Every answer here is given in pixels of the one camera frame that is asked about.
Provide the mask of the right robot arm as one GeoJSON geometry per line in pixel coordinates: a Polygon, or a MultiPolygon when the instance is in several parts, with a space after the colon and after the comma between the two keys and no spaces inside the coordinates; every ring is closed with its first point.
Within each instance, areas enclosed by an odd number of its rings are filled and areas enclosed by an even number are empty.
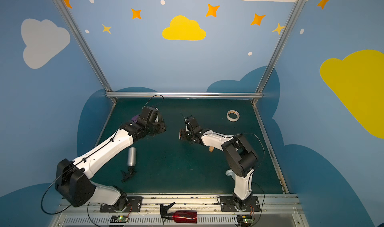
{"type": "Polygon", "coordinates": [[[252,177],[255,165],[259,161],[253,147],[244,135],[224,135],[212,130],[194,130],[186,128],[180,130],[180,140],[213,147],[223,151],[231,171],[235,175],[233,192],[234,205],[237,210],[244,210],[252,199],[252,177]]]}

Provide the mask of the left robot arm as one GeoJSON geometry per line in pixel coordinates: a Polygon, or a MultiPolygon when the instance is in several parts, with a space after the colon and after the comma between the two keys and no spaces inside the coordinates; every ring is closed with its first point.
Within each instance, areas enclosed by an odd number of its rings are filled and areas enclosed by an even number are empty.
{"type": "Polygon", "coordinates": [[[121,201],[123,191],[91,181],[107,162],[139,139],[165,132],[166,124],[157,117],[154,122],[129,121],[111,137],[72,161],[64,159],[57,166],[55,190],[73,207],[90,203],[113,206],[121,201]]]}

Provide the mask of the silver metal can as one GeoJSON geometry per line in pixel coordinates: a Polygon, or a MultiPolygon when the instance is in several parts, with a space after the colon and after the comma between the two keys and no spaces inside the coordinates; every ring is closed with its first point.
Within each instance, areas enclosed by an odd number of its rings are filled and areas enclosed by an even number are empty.
{"type": "Polygon", "coordinates": [[[137,161],[137,149],[135,147],[130,147],[128,150],[127,166],[128,167],[136,166],[136,161],[137,161]]]}

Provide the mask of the black spray nozzle on table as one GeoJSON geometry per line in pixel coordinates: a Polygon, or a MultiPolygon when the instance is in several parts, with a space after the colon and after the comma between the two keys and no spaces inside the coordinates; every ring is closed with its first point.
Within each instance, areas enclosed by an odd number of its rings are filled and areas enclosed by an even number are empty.
{"type": "Polygon", "coordinates": [[[124,172],[124,171],[121,171],[122,173],[122,180],[121,182],[124,183],[126,182],[128,179],[130,179],[131,177],[133,177],[137,172],[135,170],[135,167],[134,166],[129,166],[128,167],[128,172],[124,172]]]}

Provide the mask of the white tape roll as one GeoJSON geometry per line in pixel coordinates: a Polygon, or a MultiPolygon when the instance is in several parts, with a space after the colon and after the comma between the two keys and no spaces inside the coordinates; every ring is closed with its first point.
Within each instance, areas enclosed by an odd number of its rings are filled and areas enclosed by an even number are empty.
{"type": "Polygon", "coordinates": [[[227,112],[227,119],[231,122],[236,122],[240,118],[240,114],[235,110],[229,110],[227,112]]]}

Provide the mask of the light blue mug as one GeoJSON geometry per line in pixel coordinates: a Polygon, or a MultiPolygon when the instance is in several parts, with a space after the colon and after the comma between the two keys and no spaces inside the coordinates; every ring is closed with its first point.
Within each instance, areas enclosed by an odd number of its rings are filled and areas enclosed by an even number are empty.
{"type": "Polygon", "coordinates": [[[231,169],[229,169],[229,170],[226,171],[226,176],[233,177],[234,176],[234,172],[231,169]]]}

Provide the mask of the red spray bottle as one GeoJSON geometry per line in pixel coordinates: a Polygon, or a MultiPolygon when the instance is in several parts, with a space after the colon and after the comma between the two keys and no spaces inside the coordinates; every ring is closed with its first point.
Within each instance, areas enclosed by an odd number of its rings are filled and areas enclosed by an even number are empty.
{"type": "Polygon", "coordinates": [[[175,205],[175,202],[169,205],[160,205],[160,215],[162,218],[163,223],[165,223],[166,220],[173,221],[175,223],[182,223],[182,224],[197,224],[198,222],[198,213],[197,211],[187,211],[187,210],[181,210],[169,213],[169,209],[172,208],[175,205]]]}

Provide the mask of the left controller board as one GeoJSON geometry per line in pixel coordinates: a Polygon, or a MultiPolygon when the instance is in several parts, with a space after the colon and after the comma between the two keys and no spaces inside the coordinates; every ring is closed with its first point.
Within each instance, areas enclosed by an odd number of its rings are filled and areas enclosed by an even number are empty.
{"type": "Polygon", "coordinates": [[[110,224],[126,224],[128,221],[128,216],[112,216],[110,219],[110,224]]]}

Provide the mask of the controller board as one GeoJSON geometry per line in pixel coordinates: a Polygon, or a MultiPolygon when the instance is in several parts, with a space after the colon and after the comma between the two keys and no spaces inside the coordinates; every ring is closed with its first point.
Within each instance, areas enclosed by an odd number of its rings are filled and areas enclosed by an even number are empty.
{"type": "Polygon", "coordinates": [[[112,216],[110,219],[110,224],[126,224],[128,221],[128,216],[112,216]]]}
{"type": "Polygon", "coordinates": [[[236,221],[237,227],[251,227],[254,222],[253,218],[249,215],[237,215],[236,221]]]}

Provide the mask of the right controller board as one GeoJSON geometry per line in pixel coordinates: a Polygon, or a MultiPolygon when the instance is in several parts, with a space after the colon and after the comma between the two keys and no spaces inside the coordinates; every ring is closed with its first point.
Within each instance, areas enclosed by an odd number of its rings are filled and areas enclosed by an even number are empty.
{"type": "Polygon", "coordinates": [[[253,218],[249,215],[237,215],[236,221],[237,227],[251,227],[254,222],[253,218]]]}

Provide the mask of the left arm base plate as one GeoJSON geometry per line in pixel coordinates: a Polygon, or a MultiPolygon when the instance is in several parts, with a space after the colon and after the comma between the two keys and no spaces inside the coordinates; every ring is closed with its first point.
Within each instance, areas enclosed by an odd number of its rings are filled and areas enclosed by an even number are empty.
{"type": "Polygon", "coordinates": [[[114,205],[102,204],[101,213],[138,213],[142,206],[142,197],[121,196],[114,205]]]}

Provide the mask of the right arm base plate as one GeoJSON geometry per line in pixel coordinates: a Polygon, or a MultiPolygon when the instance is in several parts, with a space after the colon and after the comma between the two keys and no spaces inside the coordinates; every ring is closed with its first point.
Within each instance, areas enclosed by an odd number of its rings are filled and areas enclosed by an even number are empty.
{"type": "Polygon", "coordinates": [[[240,200],[234,196],[220,196],[219,203],[222,212],[260,212],[261,202],[256,196],[249,196],[240,200]]]}

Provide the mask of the aluminium corner post left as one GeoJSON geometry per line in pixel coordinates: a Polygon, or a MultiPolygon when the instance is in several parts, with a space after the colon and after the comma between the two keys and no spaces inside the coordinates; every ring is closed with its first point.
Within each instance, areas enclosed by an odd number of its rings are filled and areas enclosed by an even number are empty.
{"type": "Polygon", "coordinates": [[[70,9],[66,6],[64,0],[52,0],[55,4],[56,8],[58,9],[60,15],[62,16],[63,20],[65,21],[66,25],[70,29],[72,35],[74,36],[75,40],[77,41],[80,49],[82,50],[83,54],[85,55],[87,61],[89,62],[91,68],[93,69],[94,73],[96,74],[99,82],[103,86],[106,93],[112,92],[112,88],[107,81],[106,76],[104,75],[101,67],[99,66],[96,58],[94,57],[89,45],[87,44],[82,31],[80,30],[79,26],[77,25],[73,15],[70,12],[70,9]]]}

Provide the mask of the aluminium corner post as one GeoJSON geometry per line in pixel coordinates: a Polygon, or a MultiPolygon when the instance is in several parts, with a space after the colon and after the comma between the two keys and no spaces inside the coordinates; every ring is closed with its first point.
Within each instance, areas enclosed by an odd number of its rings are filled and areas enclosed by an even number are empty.
{"type": "Polygon", "coordinates": [[[103,86],[106,93],[112,92],[112,88],[107,81],[106,76],[104,75],[101,67],[99,66],[96,58],[94,57],[89,45],[87,44],[82,31],[80,30],[79,26],[77,25],[73,15],[70,12],[70,9],[66,6],[64,0],[52,0],[55,4],[56,8],[58,9],[60,15],[62,16],[63,20],[65,21],[66,25],[70,29],[72,35],[74,36],[75,40],[77,41],[80,49],[82,50],[83,54],[85,55],[87,61],[89,62],[91,68],[93,69],[94,73],[96,74],[99,82],[103,86]]]}
{"type": "Polygon", "coordinates": [[[293,8],[288,16],[288,19],[286,21],[286,27],[283,29],[283,32],[280,34],[279,40],[277,42],[277,45],[273,51],[272,57],[260,79],[260,82],[258,84],[258,87],[256,89],[256,94],[258,94],[258,97],[255,97],[252,99],[252,105],[256,106],[257,101],[263,97],[263,90],[279,60],[279,57],[281,53],[283,52],[283,49],[285,47],[286,42],[288,41],[288,38],[300,16],[300,13],[306,3],[306,0],[296,0],[293,8]]]}

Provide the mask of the aluminium corner post right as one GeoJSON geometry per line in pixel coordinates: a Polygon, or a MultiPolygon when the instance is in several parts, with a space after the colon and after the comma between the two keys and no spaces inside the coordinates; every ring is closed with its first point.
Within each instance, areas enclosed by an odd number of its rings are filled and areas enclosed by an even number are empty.
{"type": "Polygon", "coordinates": [[[279,57],[281,53],[283,52],[283,49],[285,47],[286,42],[288,41],[288,38],[300,16],[300,13],[306,3],[306,0],[296,0],[293,8],[288,16],[288,19],[286,21],[286,27],[283,29],[283,32],[280,34],[279,40],[277,42],[277,45],[273,51],[272,57],[260,79],[260,82],[258,84],[258,87],[256,89],[256,94],[258,94],[258,97],[255,97],[252,99],[252,105],[256,106],[257,101],[263,97],[263,90],[279,60],[279,57]]]}

